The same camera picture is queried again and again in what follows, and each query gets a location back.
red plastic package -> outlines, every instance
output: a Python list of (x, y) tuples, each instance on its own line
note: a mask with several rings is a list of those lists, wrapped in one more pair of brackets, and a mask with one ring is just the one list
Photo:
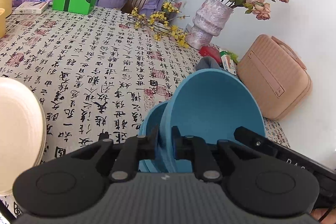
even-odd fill
[(201, 49), (199, 50), (199, 54), (202, 55), (203, 57), (211, 56), (213, 59), (216, 60), (218, 64), (222, 63), (221, 54), (219, 53), (219, 50), (213, 46), (201, 47)]

table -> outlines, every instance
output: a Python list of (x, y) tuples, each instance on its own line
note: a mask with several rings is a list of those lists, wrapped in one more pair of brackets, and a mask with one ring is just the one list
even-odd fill
[[(38, 98), (47, 121), (42, 162), (102, 138), (137, 135), (146, 113), (169, 100), (201, 56), (174, 39), (154, 41), (126, 25), (119, 10), (87, 16), (48, 9), (12, 15), (0, 39), (0, 76), (16, 79)], [(289, 147), (279, 123), (264, 120), (268, 137)], [(1, 197), (16, 216), (12, 196)]]

blue bowl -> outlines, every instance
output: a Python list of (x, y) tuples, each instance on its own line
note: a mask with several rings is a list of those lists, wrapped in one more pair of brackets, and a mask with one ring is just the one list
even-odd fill
[[(142, 125), (139, 130), (139, 135), (150, 135), (155, 126), (160, 125), (162, 114), (167, 104), (168, 101), (162, 102), (153, 107), (149, 111), (148, 115), (142, 122)], [(159, 140), (155, 151), (156, 154), (155, 160), (141, 160), (139, 162), (139, 169), (141, 172), (151, 172), (151, 173), (168, 172), (162, 160), (162, 154), (165, 155), (165, 151), (163, 151), (162, 148), (159, 146), (159, 143), (162, 143), (160, 141), (160, 136), (158, 137), (158, 139)]]
[(174, 159), (173, 126), (182, 136), (198, 136), (212, 144), (219, 139), (237, 142), (233, 134), (241, 126), (266, 136), (263, 117), (251, 93), (233, 75), (217, 69), (199, 70), (182, 81), (161, 119), (160, 138), (168, 172), (191, 172), (190, 162)]

vase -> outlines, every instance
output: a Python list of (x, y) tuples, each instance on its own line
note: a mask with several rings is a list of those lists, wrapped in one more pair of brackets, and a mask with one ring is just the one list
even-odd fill
[(186, 36), (186, 42), (198, 50), (208, 46), (212, 37), (220, 35), (232, 12), (232, 8), (219, 0), (206, 0), (193, 18), (194, 26)]

bag handle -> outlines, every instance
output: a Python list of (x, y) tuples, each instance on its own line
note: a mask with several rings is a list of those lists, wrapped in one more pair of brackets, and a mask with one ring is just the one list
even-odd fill
[(302, 69), (307, 70), (305, 64), (301, 61), (301, 59), (297, 56), (297, 54), (289, 47), (286, 43), (282, 42), (281, 40), (277, 39), (276, 37), (272, 37), (272, 39), (281, 47), (283, 48), (299, 65)]

